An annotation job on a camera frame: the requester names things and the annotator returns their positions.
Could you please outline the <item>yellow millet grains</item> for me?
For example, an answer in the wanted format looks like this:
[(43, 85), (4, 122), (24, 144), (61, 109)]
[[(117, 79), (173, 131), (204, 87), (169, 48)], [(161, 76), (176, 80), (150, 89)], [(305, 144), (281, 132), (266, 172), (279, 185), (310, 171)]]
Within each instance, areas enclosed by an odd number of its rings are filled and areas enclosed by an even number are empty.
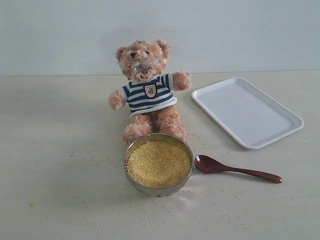
[(134, 150), (126, 162), (130, 177), (148, 188), (167, 188), (180, 183), (191, 170), (187, 154), (163, 141), (150, 141)]

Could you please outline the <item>white rectangular plastic tray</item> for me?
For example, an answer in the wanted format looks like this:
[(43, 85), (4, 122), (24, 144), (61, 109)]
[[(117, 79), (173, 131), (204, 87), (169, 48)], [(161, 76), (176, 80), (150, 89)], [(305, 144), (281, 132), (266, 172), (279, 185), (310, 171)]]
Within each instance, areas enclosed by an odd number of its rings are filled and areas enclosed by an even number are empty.
[(304, 127), (300, 116), (241, 77), (198, 88), (191, 97), (246, 149), (261, 149)]

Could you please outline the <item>dark red wooden spoon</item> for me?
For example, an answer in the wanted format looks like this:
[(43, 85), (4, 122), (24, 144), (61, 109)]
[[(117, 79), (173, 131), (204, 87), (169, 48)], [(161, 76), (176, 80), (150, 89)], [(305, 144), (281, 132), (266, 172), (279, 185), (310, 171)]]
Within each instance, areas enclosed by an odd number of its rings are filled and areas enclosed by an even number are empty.
[(220, 173), (220, 172), (236, 172), (236, 173), (242, 173), (242, 174), (247, 174), (257, 178), (261, 178), (277, 184), (283, 182), (282, 178), (278, 175), (263, 172), (263, 171), (258, 171), (258, 170), (227, 166), (218, 162), (214, 158), (211, 158), (206, 155), (197, 155), (194, 159), (194, 165), (198, 170), (206, 174)]

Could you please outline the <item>metal bowl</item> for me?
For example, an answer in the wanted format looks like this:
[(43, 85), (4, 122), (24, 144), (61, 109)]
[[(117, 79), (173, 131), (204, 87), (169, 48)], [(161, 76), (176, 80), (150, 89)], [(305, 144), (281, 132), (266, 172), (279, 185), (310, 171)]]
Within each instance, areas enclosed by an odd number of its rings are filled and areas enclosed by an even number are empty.
[[(161, 142), (169, 143), (171, 145), (174, 145), (176, 147), (181, 148), (187, 154), (187, 156), (190, 160), (190, 163), (191, 163), (191, 169), (190, 169), (190, 172), (187, 175), (187, 177), (185, 177), (180, 183), (178, 183), (176, 185), (172, 185), (170, 187), (165, 187), (165, 188), (150, 188), (150, 187), (143, 186), (140, 183), (136, 182), (129, 175), (129, 173), (127, 171), (126, 163), (127, 163), (127, 160), (129, 159), (130, 155), (139, 146), (141, 146), (145, 143), (151, 142), (151, 141), (161, 141)], [(193, 155), (193, 152), (192, 152), (191, 148), (189, 147), (189, 145), (185, 141), (180, 139), (179, 137), (174, 136), (172, 134), (168, 134), (168, 133), (151, 133), (151, 134), (147, 134), (147, 135), (139, 137), (131, 145), (129, 145), (129, 147), (127, 148), (127, 150), (124, 154), (123, 168), (124, 168), (124, 172), (125, 172), (127, 179), (138, 191), (140, 191), (144, 194), (150, 195), (150, 196), (154, 196), (154, 197), (170, 196), (170, 195), (178, 192), (182, 187), (184, 187), (184, 185), (187, 183), (187, 181), (191, 177), (191, 174), (192, 174), (192, 171), (194, 168), (194, 155)]]

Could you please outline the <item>brown teddy bear striped sweater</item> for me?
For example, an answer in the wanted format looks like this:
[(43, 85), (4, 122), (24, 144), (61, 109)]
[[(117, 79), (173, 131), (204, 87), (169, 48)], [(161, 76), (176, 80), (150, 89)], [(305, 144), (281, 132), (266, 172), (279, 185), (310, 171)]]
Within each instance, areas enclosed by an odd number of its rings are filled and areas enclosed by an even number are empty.
[(170, 45), (162, 39), (136, 40), (116, 51), (117, 63), (128, 83), (113, 91), (108, 103), (115, 111), (129, 107), (130, 123), (122, 133), (127, 146), (156, 132), (186, 139), (174, 92), (188, 90), (191, 75), (182, 71), (164, 73), (169, 55)]

